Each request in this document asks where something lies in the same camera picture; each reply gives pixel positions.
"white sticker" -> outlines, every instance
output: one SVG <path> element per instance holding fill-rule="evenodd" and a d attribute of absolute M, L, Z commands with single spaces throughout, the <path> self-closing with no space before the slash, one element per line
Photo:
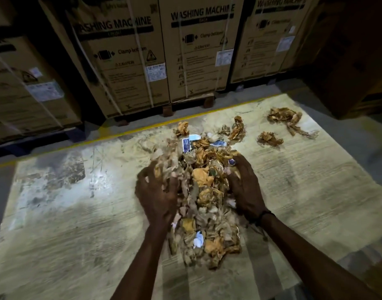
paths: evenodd
<path fill-rule="evenodd" d="M 157 80 L 166 79 L 166 63 L 146 66 L 145 71 L 147 72 L 148 82 L 153 82 Z"/>
<path fill-rule="evenodd" d="M 42 77 L 42 72 L 40 72 L 40 70 L 38 69 L 38 67 L 33 67 L 33 68 L 30 68 L 29 69 L 30 73 L 35 77 L 35 78 L 39 78 L 39 77 Z"/>
<path fill-rule="evenodd" d="M 215 66 L 222 66 L 222 65 L 231 64 L 231 59 L 233 58 L 233 52 L 234 52 L 234 49 L 218 51 L 217 55 L 216 55 L 216 65 Z"/>
<path fill-rule="evenodd" d="M 278 43 L 276 52 L 289 50 L 294 39 L 294 35 L 281 38 L 280 42 Z"/>
<path fill-rule="evenodd" d="M 46 83 L 27 85 L 27 90 L 39 102 L 55 100 L 64 97 L 63 90 L 55 80 Z"/>

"black bracelet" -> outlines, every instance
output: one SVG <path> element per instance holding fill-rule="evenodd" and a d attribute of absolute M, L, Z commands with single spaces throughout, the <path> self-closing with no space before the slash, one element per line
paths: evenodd
<path fill-rule="evenodd" d="M 271 211 L 264 210 L 263 212 L 261 212 L 261 214 L 257 218 L 251 219 L 251 221 L 249 221 L 249 223 L 254 224 L 256 226 L 261 226 L 262 218 L 266 214 L 273 215 L 274 217 L 276 216 Z"/>

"person's left hand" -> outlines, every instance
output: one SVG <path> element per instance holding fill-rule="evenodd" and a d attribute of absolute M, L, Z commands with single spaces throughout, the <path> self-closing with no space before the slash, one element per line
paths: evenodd
<path fill-rule="evenodd" d="M 138 173 L 135 195 L 138 197 L 150 226 L 165 226 L 167 229 L 177 210 L 178 180 L 172 173 L 167 192 L 162 190 L 162 183 L 155 177 L 156 161 Z"/>

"person's right hand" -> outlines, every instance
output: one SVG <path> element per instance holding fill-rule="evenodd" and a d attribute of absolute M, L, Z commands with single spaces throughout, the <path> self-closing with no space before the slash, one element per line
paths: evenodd
<path fill-rule="evenodd" d="M 232 172 L 227 176 L 230 189 L 235 195 L 237 210 L 244 214 L 247 220 L 256 219 L 264 210 L 264 204 L 258 177 L 244 156 L 234 156 L 235 166 L 240 172 L 241 179 Z"/>

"yellow line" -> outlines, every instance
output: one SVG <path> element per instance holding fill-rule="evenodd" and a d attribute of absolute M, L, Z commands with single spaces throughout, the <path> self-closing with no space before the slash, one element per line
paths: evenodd
<path fill-rule="evenodd" d="M 84 146 L 84 145 L 88 145 L 88 144 L 99 142 L 99 141 L 110 140 L 110 139 L 113 139 L 113 138 L 116 138 L 116 137 L 132 134 L 132 133 L 135 133 L 135 132 L 138 132 L 138 131 L 148 130 L 150 128 L 160 127 L 160 126 L 163 126 L 163 125 L 168 125 L 168 124 L 176 123 L 176 122 L 183 121 L 183 120 L 189 120 L 189 119 L 192 119 L 192 118 L 196 118 L 196 117 L 199 117 L 199 116 L 202 116 L 202 115 L 206 115 L 206 114 L 210 114 L 210 113 L 213 113 L 213 112 L 216 112 L 216 111 L 220 111 L 220 110 L 226 110 L 226 109 L 233 108 L 233 107 L 236 107 L 236 106 L 239 106 L 239 105 L 244 105 L 244 104 L 248 104 L 248 103 L 262 101 L 262 100 L 265 100 L 265 99 L 268 99 L 268 98 L 276 97 L 278 95 L 299 92 L 299 91 L 305 90 L 307 88 L 308 87 L 300 87 L 300 88 L 297 88 L 297 89 L 294 89 L 294 90 L 287 91 L 285 93 L 269 95 L 267 97 L 263 97 L 263 98 L 259 98 L 259 99 L 255 99 L 255 100 L 251 100 L 251 101 L 247 101 L 247 102 L 242 102 L 242 103 L 234 104 L 234 105 L 231 105 L 231 106 L 226 106 L 226 107 L 218 108 L 218 109 L 215 109 L 215 110 L 205 111 L 203 113 L 198 113 L 198 114 L 195 114 L 195 115 L 188 115 L 186 117 L 182 117 L 182 118 L 178 118 L 178 119 L 173 119 L 173 120 L 168 120 L 168 121 L 165 121 L 165 122 L 160 122 L 160 123 L 156 123 L 156 124 L 145 126 L 145 127 L 136 128 L 135 130 L 124 131 L 124 132 L 119 133 L 119 134 L 103 135 L 103 136 L 101 136 L 101 137 L 99 137 L 98 139 L 95 139 L 95 140 L 89 140 L 89 141 L 84 141 L 84 142 L 80 142 L 80 143 L 74 143 L 73 145 L 70 145 L 70 146 L 67 146 L 67 147 L 63 147 L 63 148 L 58 148 L 58 149 L 52 150 L 52 151 L 46 151 L 46 152 L 43 152 L 43 153 L 31 154 L 29 156 L 24 156 L 24 157 L 18 157 L 16 159 L 12 160 L 12 161 L 7 161 L 7 162 L 4 162 L 4 163 L 1 163 L 0 164 L 0 168 L 4 167 L 4 166 L 14 165 L 16 162 L 28 160 L 30 158 L 35 158 L 35 157 L 42 156 L 42 155 L 49 154 L 49 153 L 53 153 L 53 152 L 56 152 L 56 151 L 67 150 L 67 149 L 71 149 L 71 148 L 75 148 L 75 147 L 79 147 L 79 146 Z"/>

